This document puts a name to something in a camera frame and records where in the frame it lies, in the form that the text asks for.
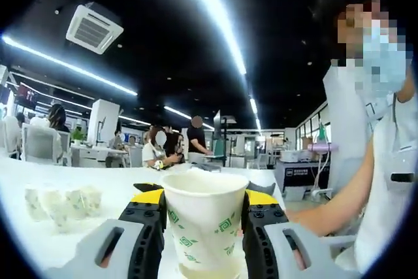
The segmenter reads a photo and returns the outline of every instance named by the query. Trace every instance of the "hand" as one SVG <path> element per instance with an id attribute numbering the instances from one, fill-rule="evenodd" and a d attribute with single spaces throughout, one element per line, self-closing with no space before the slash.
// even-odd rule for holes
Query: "hand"
<path id="1" fill-rule="evenodd" d="M 179 162 L 179 160 L 180 160 L 180 157 L 179 157 L 178 155 L 176 155 L 176 154 L 173 154 L 173 155 L 171 155 L 171 156 L 169 157 L 169 161 L 170 161 L 171 163 L 178 163 L 178 162 Z"/>

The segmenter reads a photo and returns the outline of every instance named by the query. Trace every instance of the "dark hair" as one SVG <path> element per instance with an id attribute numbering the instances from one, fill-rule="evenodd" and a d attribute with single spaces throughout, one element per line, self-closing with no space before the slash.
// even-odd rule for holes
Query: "dark hair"
<path id="1" fill-rule="evenodd" d="M 157 133 L 158 133 L 159 131 L 164 132 L 164 130 L 163 130 L 163 128 L 162 128 L 162 127 L 157 127 L 157 126 L 154 126 L 154 127 L 153 127 L 150 131 L 149 131 L 149 133 L 148 133 L 148 138 L 149 138 L 149 140 L 150 140 L 150 142 L 151 142 L 151 144 L 152 144 L 152 145 L 155 145 L 155 136 L 157 135 Z"/>
<path id="2" fill-rule="evenodd" d="M 329 33 L 334 29 L 335 21 L 341 12 L 346 11 L 348 5 L 366 3 L 368 0 L 317 0 L 312 10 L 313 20 L 322 31 Z"/>
<path id="3" fill-rule="evenodd" d="M 312 10 L 313 20 L 319 33 L 319 44 L 327 58 L 346 60 L 346 47 L 338 44 L 336 21 L 348 5 L 367 3 L 370 0 L 317 0 Z"/>
<path id="4" fill-rule="evenodd" d="M 18 112 L 17 115 L 16 115 L 16 119 L 20 123 L 24 123 L 25 122 L 25 115 L 23 114 L 23 112 Z"/>
<path id="5" fill-rule="evenodd" d="M 48 112 L 48 120 L 50 121 L 50 127 L 52 129 L 57 129 L 62 125 L 65 125 L 67 115 L 65 114 L 64 107 L 61 104 L 53 104 Z"/>

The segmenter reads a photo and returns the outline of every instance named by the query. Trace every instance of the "monitor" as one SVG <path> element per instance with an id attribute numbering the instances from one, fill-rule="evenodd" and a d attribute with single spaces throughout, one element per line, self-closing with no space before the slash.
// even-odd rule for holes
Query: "monitor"
<path id="1" fill-rule="evenodd" d="M 10 89 L 0 84 L 0 104 L 7 105 Z"/>
<path id="2" fill-rule="evenodd" d="M 16 94 L 16 104 L 35 110 L 38 103 L 38 93 L 25 85 L 20 84 Z"/>
<path id="3" fill-rule="evenodd" d="M 222 138 L 222 121 L 221 121 L 221 111 L 219 110 L 214 116 L 214 140 Z"/>

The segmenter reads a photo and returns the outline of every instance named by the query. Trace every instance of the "ceiling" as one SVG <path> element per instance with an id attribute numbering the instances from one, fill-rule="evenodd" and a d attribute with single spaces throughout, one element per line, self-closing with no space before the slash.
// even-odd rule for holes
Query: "ceiling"
<path id="1" fill-rule="evenodd" d="M 65 40 L 75 8 L 90 1 L 119 16 L 124 28 L 101 56 Z M 235 129 L 253 129 L 253 97 L 263 129 L 297 126 L 325 101 L 322 78 L 329 60 L 317 44 L 309 10 L 314 0 L 221 1 L 245 76 L 200 0 L 34 0 L 6 32 L 27 47 L 134 90 L 137 96 L 15 48 L 3 47 L 3 62 L 17 73 L 118 103 L 124 116 L 149 123 L 187 126 L 185 118 L 164 109 L 170 106 L 198 114 L 208 124 L 220 109 L 236 118 Z M 84 106 L 93 102 L 20 76 L 18 80 Z"/>

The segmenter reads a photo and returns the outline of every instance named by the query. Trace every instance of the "blue face mask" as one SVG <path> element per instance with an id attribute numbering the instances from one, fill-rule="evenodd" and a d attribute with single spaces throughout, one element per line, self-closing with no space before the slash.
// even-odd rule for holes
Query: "blue face mask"
<path id="1" fill-rule="evenodd" d="M 411 63 L 406 45 L 389 42 L 389 28 L 372 20 L 363 29 L 362 67 L 356 67 L 355 88 L 362 96 L 382 98 L 402 89 Z"/>

